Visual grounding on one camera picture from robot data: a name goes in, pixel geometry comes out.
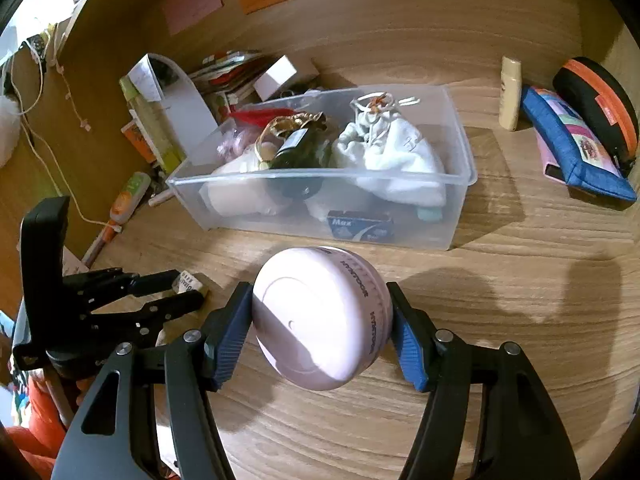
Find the round pink case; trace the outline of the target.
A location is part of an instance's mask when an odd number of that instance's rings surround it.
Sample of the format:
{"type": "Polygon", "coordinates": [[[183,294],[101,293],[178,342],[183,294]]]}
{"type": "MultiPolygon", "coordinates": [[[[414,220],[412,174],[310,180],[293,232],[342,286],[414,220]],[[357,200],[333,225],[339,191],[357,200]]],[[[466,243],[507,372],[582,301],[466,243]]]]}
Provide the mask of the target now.
{"type": "Polygon", "coordinates": [[[382,276],[349,250],[294,247],[277,252],[253,286],[256,340],[271,366],[312,391],[346,385],[390,339],[393,307],[382,276]]]}

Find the pink cable bundle bag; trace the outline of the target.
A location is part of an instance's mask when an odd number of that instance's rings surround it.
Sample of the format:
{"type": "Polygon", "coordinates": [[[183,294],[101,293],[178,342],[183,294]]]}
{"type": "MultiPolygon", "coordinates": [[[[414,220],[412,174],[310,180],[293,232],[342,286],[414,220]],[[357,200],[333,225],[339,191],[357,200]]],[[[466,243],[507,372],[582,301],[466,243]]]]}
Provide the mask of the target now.
{"type": "Polygon", "coordinates": [[[254,127],[243,127],[229,131],[222,137],[217,153],[225,162],[231,162],[256,142],[259,133],[260,131],[254,127]]]}

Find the blue Max blade box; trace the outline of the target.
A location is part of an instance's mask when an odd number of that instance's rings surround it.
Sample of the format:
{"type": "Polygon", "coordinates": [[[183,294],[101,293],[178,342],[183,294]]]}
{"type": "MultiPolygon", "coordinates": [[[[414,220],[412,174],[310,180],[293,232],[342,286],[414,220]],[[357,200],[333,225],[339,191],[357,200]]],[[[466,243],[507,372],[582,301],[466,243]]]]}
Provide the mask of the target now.
{"type": "Polygon", "coordinates": [[[326,221],[337,240],[390,243],[395,238],[394,222],[388,214],[330,210],[326,221]]]}

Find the gold organza bag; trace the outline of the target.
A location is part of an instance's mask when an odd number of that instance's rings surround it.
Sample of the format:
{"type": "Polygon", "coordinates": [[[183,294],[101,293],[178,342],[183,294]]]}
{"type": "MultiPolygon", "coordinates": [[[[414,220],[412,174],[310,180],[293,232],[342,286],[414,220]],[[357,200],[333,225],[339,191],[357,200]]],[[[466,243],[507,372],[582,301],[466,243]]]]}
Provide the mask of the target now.
{"type": "Polygon", "coordinates": [[[295,131],[306,127],[306,125],[312,122],[318,122],[320,126],[324,127],[326,125],[326,116],[324,116],[322,112],[297,112],[290,116],[277,116],[273,118],[273,120],[268,122],[265,128],[262,129],[262,133],[254,143],[254,152],[258,162],[261,165],[265,165],[271,162],[274,156],[276,156],[276,152],[271,148],[269,150],[264,148],[265,143],[274,145],[274,139],[286,140],[292,136],[295,131]]]}

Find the white drawstring pouch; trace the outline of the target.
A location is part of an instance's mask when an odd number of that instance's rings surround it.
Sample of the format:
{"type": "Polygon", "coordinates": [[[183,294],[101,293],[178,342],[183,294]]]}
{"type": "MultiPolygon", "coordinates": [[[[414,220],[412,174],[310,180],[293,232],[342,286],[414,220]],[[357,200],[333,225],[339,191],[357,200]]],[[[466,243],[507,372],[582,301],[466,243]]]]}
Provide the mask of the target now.
{"type": "Polygon", "coordinates": [[[416,96],[398,100],[384,91],[352,99],[354,119],[333,143],[332,164],[348,170],[390,171],[392,178],[358,177],[355,183],[382,200],[442,208],[446,186],[433,179],[444,171],[442,161],[401,113],[404,107],[419,103],[416,96]]]}

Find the mint green tube bottle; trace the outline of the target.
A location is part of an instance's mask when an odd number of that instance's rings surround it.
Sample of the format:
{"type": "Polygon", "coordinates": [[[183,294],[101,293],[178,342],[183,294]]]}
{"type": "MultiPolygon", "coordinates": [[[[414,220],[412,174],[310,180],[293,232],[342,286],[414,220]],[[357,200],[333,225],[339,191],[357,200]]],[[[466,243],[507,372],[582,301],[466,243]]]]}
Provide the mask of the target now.
{"type": "Polygon", "coordinates": [[[426,223],[437,223],[442,221],[442,208],[440,207],[418,207],[416,208],[418,218],[426,223]]]}

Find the small lip balm tube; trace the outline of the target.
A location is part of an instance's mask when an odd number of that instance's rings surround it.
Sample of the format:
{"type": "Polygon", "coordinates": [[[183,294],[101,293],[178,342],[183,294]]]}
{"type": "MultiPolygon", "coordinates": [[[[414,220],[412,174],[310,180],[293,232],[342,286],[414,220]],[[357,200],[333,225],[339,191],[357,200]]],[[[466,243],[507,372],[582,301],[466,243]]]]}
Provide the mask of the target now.
{"type": "Polygon", "coordinates": [[[171,198],[174,197],[174,192],[171,191],[170,188],[168,188],[165,191],[159,192],[154,194],[149,200],[148,200],[148,205],[150,207],[156,207],[162,203],[167,202],[168,200],[170,200],[171,198]]]}

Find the orange book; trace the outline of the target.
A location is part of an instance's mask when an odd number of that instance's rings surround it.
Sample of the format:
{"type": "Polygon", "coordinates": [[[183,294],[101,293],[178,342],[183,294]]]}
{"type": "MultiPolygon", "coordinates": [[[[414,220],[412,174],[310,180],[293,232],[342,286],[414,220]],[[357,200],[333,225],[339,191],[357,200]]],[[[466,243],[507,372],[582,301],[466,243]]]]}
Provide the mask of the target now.
{"type": "Polygon", "coordinates": [[[136,121],[130,120],[127,125],[124,125],[120,131],[122,135],[131,143],[138,154],[150,165],[156,162],[156,157],[153,154],[148,142],[146,142],[143,134],[141,133],[136,121]]]}

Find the yellow green book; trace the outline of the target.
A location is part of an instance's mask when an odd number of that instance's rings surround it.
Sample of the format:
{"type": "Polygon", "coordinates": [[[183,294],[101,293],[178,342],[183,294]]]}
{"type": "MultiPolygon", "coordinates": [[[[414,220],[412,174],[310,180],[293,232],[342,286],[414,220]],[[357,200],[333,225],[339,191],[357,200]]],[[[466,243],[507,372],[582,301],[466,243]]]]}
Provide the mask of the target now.
{"type": "Polygon", "coordinates": [[[148,102],[128,76],[120,78],[119,85],[131,116],[146,143],[149,144],[160,168],[169,176],[182,163],[183,152],[172,140],[169,122],[164,111],[156,103],[148,102]]]}

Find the white magazine file holder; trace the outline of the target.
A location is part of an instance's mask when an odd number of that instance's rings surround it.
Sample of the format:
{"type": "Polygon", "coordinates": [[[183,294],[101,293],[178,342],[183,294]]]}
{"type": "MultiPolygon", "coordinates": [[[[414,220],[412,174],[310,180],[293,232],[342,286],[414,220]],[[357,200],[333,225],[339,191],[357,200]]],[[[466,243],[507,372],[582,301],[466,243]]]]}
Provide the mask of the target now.
{"type": "Polygon", "coordinates": [[[218,125],[201,93],[182,68],[166,56],[148,53],[127,74],[142,98],[162,113],[171,140],[186,157],[218,125]]]}

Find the stack of books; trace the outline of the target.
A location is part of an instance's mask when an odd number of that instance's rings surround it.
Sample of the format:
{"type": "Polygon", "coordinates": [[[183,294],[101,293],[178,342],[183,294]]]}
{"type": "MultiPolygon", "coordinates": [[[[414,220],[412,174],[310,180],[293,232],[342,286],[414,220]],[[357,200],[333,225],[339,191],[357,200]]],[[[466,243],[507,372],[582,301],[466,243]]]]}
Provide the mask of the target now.
{"type": "Polygon", "coordinates": [[[256,50],[227,51],[206,58],[189,78],[220,124],[243,105],[259,101],[254,83],[274,62],[273,55],[256,50]]]}

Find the small white pink box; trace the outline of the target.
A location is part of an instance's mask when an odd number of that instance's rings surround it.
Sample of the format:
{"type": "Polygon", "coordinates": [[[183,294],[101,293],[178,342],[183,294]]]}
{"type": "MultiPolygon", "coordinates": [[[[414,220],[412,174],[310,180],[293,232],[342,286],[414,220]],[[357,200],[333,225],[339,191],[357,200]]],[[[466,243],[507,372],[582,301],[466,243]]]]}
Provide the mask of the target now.
{"type": "Polygon", "coordinates": [[[306,68],[305,61],[282,55],[254,81],[254,90],[259,99],[267,101],[279,91],[296,84],[305,75],[306,68]]]}

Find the clear plastic storage bin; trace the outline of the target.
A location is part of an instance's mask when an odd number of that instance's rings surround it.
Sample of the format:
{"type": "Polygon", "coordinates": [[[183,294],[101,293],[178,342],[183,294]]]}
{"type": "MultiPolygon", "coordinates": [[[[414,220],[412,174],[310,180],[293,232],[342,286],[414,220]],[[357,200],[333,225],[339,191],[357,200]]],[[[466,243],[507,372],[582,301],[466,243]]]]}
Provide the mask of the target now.
{"type": "Polygon", "coordinates": [[[358,177],[392,178],[390,171],[358,171],[336,167],[328,169],[259,170],[245,174],[247,178],[303,178],[318,177],[322,187],[308,200],[292,200],[280,214],[264,216],[221,217],[207,209],[198,191],[212,173],[224,165],[217,153],[225,133],[239,129],[233,119],[227,119],[211,133],[169,177],[168,185],[178,201],[189,211],[203,229],[228,228],[243,231],[335,240],[326,216],[330,210],[361,211],[369,214],[388,214],[393,219],[395,238],[390,243],[412,248],[447,249],[462,211],[466,191],[477,180],[477,171],[468,137],[459,120],[454,102],[446,88],[428,84],[384,84],[382,91],[390,92],[395,99],[416,96],[420,103],[406,106],[401,113],[419,129],[422,136],[442,161],[444,171],[433,179],[446,186],[446,204],[442,207],[442,221],[426,223],[416,215],[417,206],[382,200],[372,193],[358,188],[358,177]]]}

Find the cream lotion bottle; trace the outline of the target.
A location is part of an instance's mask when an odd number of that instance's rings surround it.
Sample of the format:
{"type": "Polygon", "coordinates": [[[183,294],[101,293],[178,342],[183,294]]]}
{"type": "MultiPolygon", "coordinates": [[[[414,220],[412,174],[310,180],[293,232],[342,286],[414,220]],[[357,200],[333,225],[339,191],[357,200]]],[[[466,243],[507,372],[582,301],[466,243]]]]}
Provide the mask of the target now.
{"type": "Polygon", "coordinates": [[[515,58],[504,56],[501,62],[500,80],[499,125],[503,129],[515,131],[521,107],[521,62],[515,58]]]}

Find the black orange zip case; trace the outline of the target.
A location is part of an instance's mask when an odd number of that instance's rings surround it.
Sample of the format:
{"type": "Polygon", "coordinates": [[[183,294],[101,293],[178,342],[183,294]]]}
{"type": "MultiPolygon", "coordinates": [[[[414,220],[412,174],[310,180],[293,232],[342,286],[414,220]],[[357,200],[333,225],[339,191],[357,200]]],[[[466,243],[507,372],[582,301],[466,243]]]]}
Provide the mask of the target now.
{"type": "Polygon", "coordinates": [[[628,177],[637,158],[639,124],[623,86],[606,68],[585,56],[570,58],[552,84],[600,140],[620,173],[628,177]]]}

